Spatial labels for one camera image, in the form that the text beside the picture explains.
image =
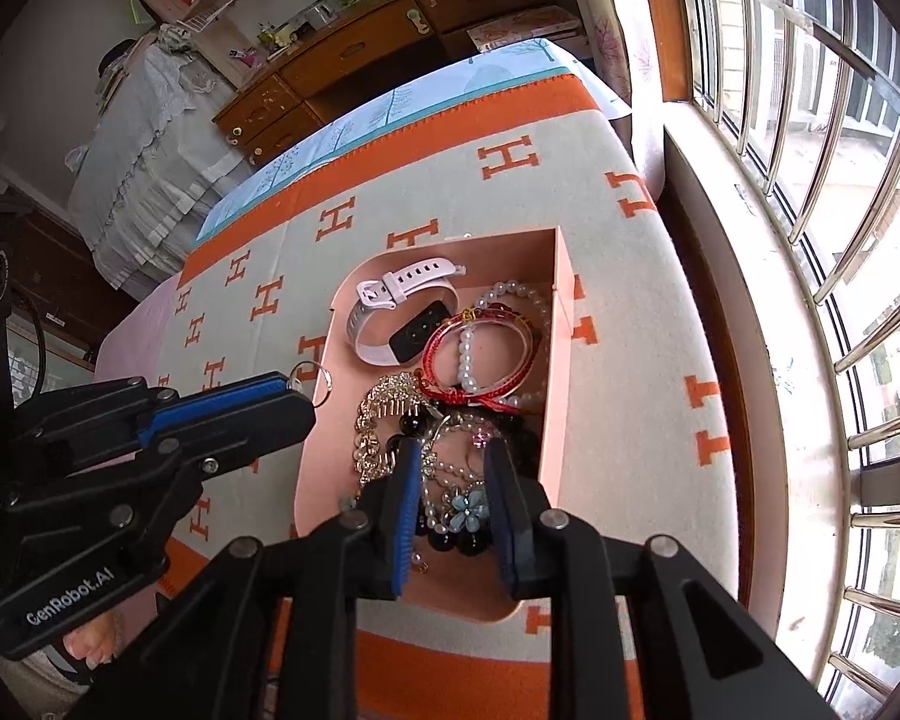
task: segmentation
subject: red string bracelet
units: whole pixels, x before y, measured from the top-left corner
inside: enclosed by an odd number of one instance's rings
[[[524,341],[524,352],[516,370],[496,384],[476,392],[465,391],[458,385],[444,386],[440,384],[434,374],[434,358],[437,356],[440,345],[451,333],[460,330],[461,327],[477,324],[499,324],[514,328],[519,333]],[[420,357],[421,367],[415,371],[415,375],[418,378],[420,391],[434,400],[452,406],[480,405],[495,410],[495,412],[518,413],[518,408],[501,403],[497,398],[509,395],[523,384],[530,373],[539,347],[540,333],[523,314],[514,311],[505,303],[491,303],[487,308],[466,309],[456,317],[445,319],[443,324],[437,328],[437,332],[430,336],[427,346],[424,346],[423,354]]]

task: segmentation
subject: watch face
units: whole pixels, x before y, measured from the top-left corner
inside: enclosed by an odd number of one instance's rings
[[[434,300],[423,311],[397,330],[389,339],[389,347],[397,362],[405,365],[418,357],[427,341],[444,319],[450,319],[449,309],[439,300]]]

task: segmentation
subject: person's foot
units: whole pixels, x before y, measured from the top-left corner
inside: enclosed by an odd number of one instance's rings
[[[63,646],[73,658],[86,661],[88,668],[109,664],[117,651],[117,625],[116,613],[105,611],[65,635]]]

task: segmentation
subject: metal ring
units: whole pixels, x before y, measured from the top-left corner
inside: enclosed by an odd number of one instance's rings
[[[327,392],[323,395],[322,401],[320,401],[319,403],[314,403],[314,408],[318,409],[320,406],[327,402],[327,399],[330,397],[330,394],[333,391],[333,378],[330,376],[330,371],[323,367],[323,365],[321,365],[319,362],[314,362],[312,360],[302,360],[290,369],[290,386],[297,392],[303,392],[303,382],[300,381],[296,376],[296,370],[298,369],[298,367],[300,367],[300,365],[313,365],[320,373],[323,374],[323,381],[327,384]]]

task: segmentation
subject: white lace cloth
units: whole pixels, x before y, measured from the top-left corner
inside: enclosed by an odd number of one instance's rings
[[[211,121],[231,95],[202,59],[157,46],[117,91],[67,203],[114,288],[142,299],[180,271],[207,213],[252,173]]]

